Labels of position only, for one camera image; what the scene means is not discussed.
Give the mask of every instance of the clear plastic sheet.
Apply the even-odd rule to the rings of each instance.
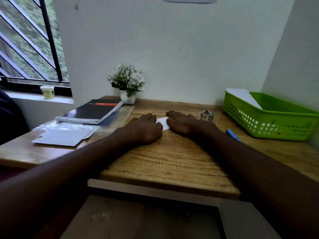
[[[99,125],[89,125],[89,124],[80,124],[80,123],[71,123],[71,122],[58,122],[58,121],[49,121],[46,122],[33,130],[43,130],[45,132],[48,132],[52,129],[60,129],[60,130],[87,130],[90,129],[92,131],[89,132],[89,134],[84,138],[87,139],[90,137],[93,133],[97,133],[102,137],[105,137],[112,132],[114,132],[117,128],[122,127],[127,120],[127,118],[130,116],[132,111],[134,110],[134,106],[124,105],[121,106],[117,111],[119,111],[119,114],[116,116],[116,118],[112,121],[112,123],[108,126],[99,126]]]

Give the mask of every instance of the spiral notebook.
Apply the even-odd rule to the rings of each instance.
[[[83,124],[99,124],[114,111],[116,111],[123,102],[118,100],[91,100],[90,102],[62,115],[55,119],[63,122],[75,122]]]

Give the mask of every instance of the forearm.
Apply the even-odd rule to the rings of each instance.
[[[30,233],[63,203],[72,188],[85,183],[136,146],[117,129],[110,136],[26,171],[0,184],[2,237]]]
[[[316,181],[218,129],[193,134],[283,238],[318,236]]]

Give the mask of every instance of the green plastic basket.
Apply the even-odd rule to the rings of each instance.
[[[319,121],[319,112],[260,92],[250,92],[259,109],[225,92],[224,111],[256,138],[305,141]]]

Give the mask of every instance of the white flowers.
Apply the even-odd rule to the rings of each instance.
[[[112,87],[120,90],[144,91],[143,86],[146,84],[142,77],[142,71],[136,70],[133,65],[126,63],[114,67],[114,71],[110,73],[107,80],[112,84]]]

